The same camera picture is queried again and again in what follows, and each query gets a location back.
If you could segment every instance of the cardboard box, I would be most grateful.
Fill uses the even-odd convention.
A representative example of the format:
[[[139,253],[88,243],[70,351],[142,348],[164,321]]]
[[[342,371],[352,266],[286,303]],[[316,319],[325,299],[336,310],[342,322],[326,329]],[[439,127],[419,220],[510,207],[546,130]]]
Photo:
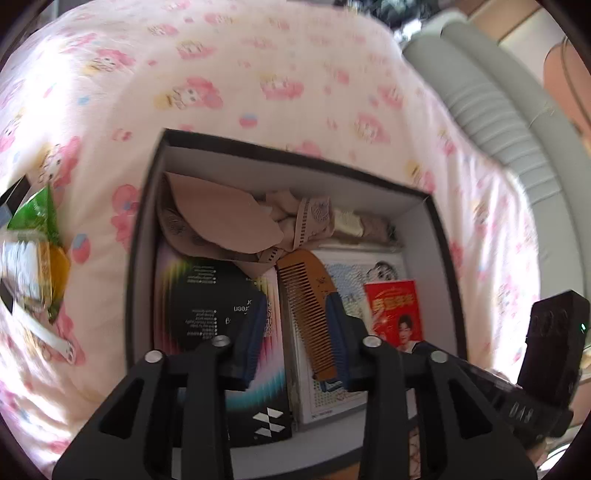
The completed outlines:
[[[466,336],[452,258],[433,199],[423,192],[368,173],[258,145],[166,130],[142,188],[129,259],[126,292],[128,367],[152,349],[155,212],[165,171],[199,177],[252,193],[289,189],[297,197],[330,196],[341,208],[390,219],[405,245],[408,276],[415,280],[425,340],[466,358]],[[322,423],[290,440],[232,449],[236,479],[282,475],[302,469],[309,478],[359,459],[365,412]]]

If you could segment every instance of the cartoon print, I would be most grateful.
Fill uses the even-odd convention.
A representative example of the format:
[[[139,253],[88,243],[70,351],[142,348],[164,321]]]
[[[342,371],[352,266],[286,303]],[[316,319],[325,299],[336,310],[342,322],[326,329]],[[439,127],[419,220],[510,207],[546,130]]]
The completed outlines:
[[[488,226],[489,211],[485,201],[481,201],[474,208],[474,228],[476,233],[484,237]]]
[[[24,80],[19,80],[14,85],[12,85],[10,89],[8,89],[8,93],[6,93],[6,96],[2,99],[2,102],[0,103],[0,106],[2,108],[8,105],[8,102],[10,102],[10,100],[12,100],[14,96],[20,91],[24,83]]]
[[[111,135],[111,140],[114,140],[116,142],[127,142],[128,140],[131,140],[133,136],[133,132],[130,132],[129,130],[125,130],[124,128],[116,128]]]
[[[90,241],[85,233],[79,233],[74,237],[70,256],[79,264],[86,262],[90,257]]]
[[[135,59],[129,55],[111,48],[102,48],[97,50],[96,57],[93,58],[83,69],[85,75],[94,75],[100,72],[114,72],[123,67],[131,67],[135,64]]]
[[[50,85],[47,90],[45,91],[45,93],[43,94],[43,98],[47,98],[49,97],[50,93],[53,91],[53,87],[55,87],[56,84],[54,83],[53,85]]]
[[[287,150],[301,155],[307,155],[308,157],[322,158],[320,147],[311,140],[304,140],[300,145],[288,144]]]
[[[330,38],[325,37],[324,35],[310,35],[308,36],[308,39],[312,45],[315,45],[316,47],[327,47],[331,43]]]
[[[530,216],[525,217],[524,221],[524,245],[527,248],[536,248],[538,244],[538,234],[535,230]]]
[[[242,128],[254,128],[258,124],[258,118],[254,113],[245,113],[238,119]]]
[[[231,25],[234,23],[234,19],[225,14],[208,13],[203,16],[203,19],[210,25]]]
[[[66,451],[66,449],[70,446],[70,440],[54,440],[53,442],[49,442],[47,447],[51,453],[58,453],[61,455]]]
[[[148,31],[154,37],[174,37],[178,34],[178,30],[168,23],[160,23],[148,27]]]
[[[115,210],[111,225],[117,229],[115,239],[129,251],[134,231],[135,216],[138,213],[140,192],[133,185],[122,185],[115,190],[111,204]]]
[[[499,287],[499,291],[496,295],[496,306],[499,309],[499,315],[504,317],[510,314],[515,317],[517,311],[517,299],[519,298],[519,292],[511,281],[511,276],[507,276],[505,281]]]
[[[74,360],[75,366],[84,365],[86,363],[86,355],[84,350],[80,347],[80,343],[78,342],[77,338],[74,335],[74,322],[72,319],[66,315],[66,308],[62,304],[60,308],[60,313],[57,316],[57,320],[54,324],[54,327],[57,330],[57,335],[64,340],[67,340],[72,344],[74,351],[76,353],[76,359]],[[66,362],[66,359],[63,355],[57,351],[55,351],[49,345],[43,343],[43,358],[46,361],[56,361],[56,362]]]
[[[453,140],[447,133],[447,130],[445,129],[442,129],[439,132],[439,143],[441,145],[443,153],[445,153],[447,157],[453,155],[457,151],[456,144],[453,142]]]
[[[253,38],[245,38],[242,40],[243,45],[252,45],[255,48],[259,48],[261,50],[269,50],[275,49],[275,44],[265,37],[253,37]]]
[[[409,160],[406,171],[414,187],[431,195],[435,192],[435,175],[431,170],[423,172],[423,169],[416,161]]]
[[[335,67],[328,63],[324,64],[324,69],[329,75],[331,75],[332,78],[334,78],[335,81],[337,81],[337,83],[340,83],[341,85],[349,84],[349,72],[347,72],[347,70],[340,67]]]
[[[66,145],[41,150],[41,166],[37,181],[53,185],[53,200],[60,206],[66,186],[72,182],[72,170],[78,165],[80,137],[72,137]]]
[[[354,124],[355,134],[368,143],[390,143],[390,137],[373,115],[359,113]]]
[[[175,2],[169,2],[164,5],[164,8],[167,12],[174,12],[175,10],[186,10],[191,6],[191,0],[177,0]]]
[[[0,133],[0,153],[8,150],[16,140],[18,127],[21,125],[22,113],[18,113]]]
[[[456,269],[456,277],[462,276],[462,265],[464,263],[464,249],[457,242],[449,244],[449,253],[452,256],[453,266]]]
[[[154,99],[154,105],[160,110],[172,107],[185,110],[190,106],[219,109],[223,106],[223,100],[219,96],[219,90],[209,80],[202,77],[189,77],[186,85],[158,95]]]
[[[0,380],[0,404],[4,405],[11,413],[16,413],[19,409],[17,396],[8,390],[6,383]]]
[[[17,350],[17,346],[14,343],[14,340],[12,340],[12,337],[3,330],[0,330],[0,345],[8,348],[12,353]]]
[[[261,90],[267,100],[293,100],[301,97],[304,84],[287,77],[272,75],[261,78]]]
[[[392,109],[400,110],[402,108],[404,97],[397,87],[380,86],[378,87],[378,95]]]
[[[76,51],[79,47],[90,43],[96,38],[96,33],[89,33],[87,35],[82,35],[81,37],[71,38],[64,43],[62,53],[71,53]]]
[[[278,28],[279,30],[287,31],[290,29],[289,22],[283,18],[269,17],[268,21],[272,27]]]
[[[177,44],[178,54],[183,60],[204,59],[216,50],[215,47],[205,47],[202,43],[193,40],[185,40]]]

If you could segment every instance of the yellow item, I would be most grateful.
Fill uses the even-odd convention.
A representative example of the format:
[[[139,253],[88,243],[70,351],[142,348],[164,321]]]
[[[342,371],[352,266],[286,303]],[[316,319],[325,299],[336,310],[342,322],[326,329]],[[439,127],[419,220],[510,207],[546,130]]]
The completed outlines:
[[[49,256],[51,261],[51,299],[53,303],[64,296],[70,272],[70,260],[60,247],[53,244],[49,246]]]

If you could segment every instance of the green package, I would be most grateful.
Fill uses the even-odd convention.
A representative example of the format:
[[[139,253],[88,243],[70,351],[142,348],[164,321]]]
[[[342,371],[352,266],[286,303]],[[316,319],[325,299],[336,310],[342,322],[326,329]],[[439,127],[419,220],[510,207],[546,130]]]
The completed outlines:
[[[45,234],[51,244],[63,247],[57,229],[57,214],[49,185],[43,187],[22,205],[8,222],[9,230],[36,230]]]

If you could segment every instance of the red card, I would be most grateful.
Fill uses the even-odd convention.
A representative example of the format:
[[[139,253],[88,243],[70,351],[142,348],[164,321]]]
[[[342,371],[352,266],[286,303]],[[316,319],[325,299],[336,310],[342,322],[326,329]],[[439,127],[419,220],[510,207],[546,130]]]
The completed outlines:
[[[414,281],[367,283],[363,287],[372,309],[376,335],[410,353],[417,342],[424,340]]]

